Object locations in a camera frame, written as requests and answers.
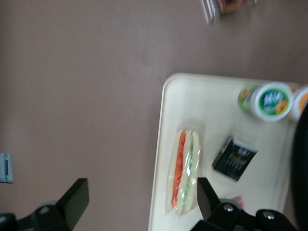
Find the yogurt cup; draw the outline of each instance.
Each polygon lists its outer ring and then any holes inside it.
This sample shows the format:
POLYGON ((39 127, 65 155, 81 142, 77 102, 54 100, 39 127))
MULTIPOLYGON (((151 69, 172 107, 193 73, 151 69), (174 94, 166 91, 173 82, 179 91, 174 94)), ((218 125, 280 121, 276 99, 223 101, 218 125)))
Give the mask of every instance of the yogurt cup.
POLYGON ((308 85, 305 85, 300 89, 298 89, 294 94, 293 105, 289 113, 290 118, 295 122, 297 122, 307 104, 308 104, 308 85))
POLYGON ((245 88, 239 94, 240 107, 263 121, 278 121, 284 118, 292 107, 292 90, 281 82, 245 88))

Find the tomato slice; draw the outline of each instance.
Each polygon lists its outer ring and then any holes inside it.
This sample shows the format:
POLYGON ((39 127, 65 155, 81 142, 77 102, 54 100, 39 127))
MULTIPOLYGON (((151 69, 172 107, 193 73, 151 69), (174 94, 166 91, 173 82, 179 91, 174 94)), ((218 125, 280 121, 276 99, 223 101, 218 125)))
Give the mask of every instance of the tomato slice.
POLYGON ((180 136, 178 155, 177 155, 176 167, 175 167, 174 178, 173 178, 173 191, 172 191, 172 200, 171 200, 171 204, 173 208, 177 205, 179 185, 180 185, 182 172, 183 172, 183 150, 184 150, 185 138, 186 138, 186 132, 183 130, 180 136))

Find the white tray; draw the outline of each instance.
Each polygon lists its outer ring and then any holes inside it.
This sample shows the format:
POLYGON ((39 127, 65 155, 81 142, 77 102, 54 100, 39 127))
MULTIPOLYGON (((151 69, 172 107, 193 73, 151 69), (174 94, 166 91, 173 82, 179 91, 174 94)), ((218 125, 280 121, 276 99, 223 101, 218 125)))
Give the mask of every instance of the white tray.
POLYGON ((166 180, 177 130, 200 134, 200 177, 207 177, 219 198, 241 196, 246 212, 262 208, 283 212, 289 186, 289 159, 295 124, 288 118, 262 122, 242 111, 237 97, 245 86, 265 81, 175 74, 162 95, 149 231, 190 231, 202 219, 198 205, 178 218, 166 213, 166 180), (228 134, 258 149, 238 182, 219 174, 212 163, 228 134))

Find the screw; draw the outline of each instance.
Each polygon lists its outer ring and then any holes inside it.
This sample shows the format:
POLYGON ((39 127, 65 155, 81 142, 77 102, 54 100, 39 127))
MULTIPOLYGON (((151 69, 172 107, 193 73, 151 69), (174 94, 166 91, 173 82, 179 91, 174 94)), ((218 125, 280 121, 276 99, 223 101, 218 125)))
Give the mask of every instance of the screw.
POLYGON ((272 214, 271 212, 269 211, 264 211, 263 212, 263 216, 265 216, 267 219, 269 220, 274 220, 275 219, 275 216, 274 214, 272 214))
POLYGON ((223 208, 227 210, 228 212, 232 212, 234 210, 234 208, 230 204, 225 204, 223 208))
POLYGON ((6 217, 5 217, 4 215, 2 215, 2 216, 0 217, 0 223, 4 222, 5 220, 6 220, 6 217))
POLYGON ((45 214, 45 213, 48 213, 49 210, 50 210, 50 209, 49 209, 47 206, 45 206, 45 207, 43 207, 43 208, 39 211, 39 213, 40 213, 40 214, 45 214))

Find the brown floor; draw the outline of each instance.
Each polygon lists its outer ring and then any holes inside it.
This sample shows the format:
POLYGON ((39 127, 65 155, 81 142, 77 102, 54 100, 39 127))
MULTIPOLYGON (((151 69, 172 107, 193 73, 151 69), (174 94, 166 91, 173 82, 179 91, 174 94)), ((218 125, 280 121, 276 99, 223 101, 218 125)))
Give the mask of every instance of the brown floor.
POLYGON ((0 4, 0 152, 14 170, 0 213, 18 218, 88 177, 76 231, 145 231, 170 75, 307 83, 304 0, 259 0, 211 26, 200 0, 0 4))

